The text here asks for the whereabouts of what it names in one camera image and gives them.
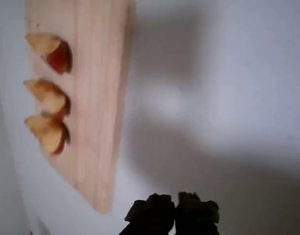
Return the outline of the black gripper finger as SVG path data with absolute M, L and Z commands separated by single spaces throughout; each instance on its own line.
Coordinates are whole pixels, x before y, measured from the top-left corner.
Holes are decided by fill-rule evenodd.
M 218 235 L 219 206 L 214 201 L 201 201 L 194 193 L 179 192 L 175 209 L 177 235 Z
M 174 226 L 175 204 L 172 197 L 154 193 L 147 200 L 136 200 L 125 221 L 122 235 L 167 235 Z

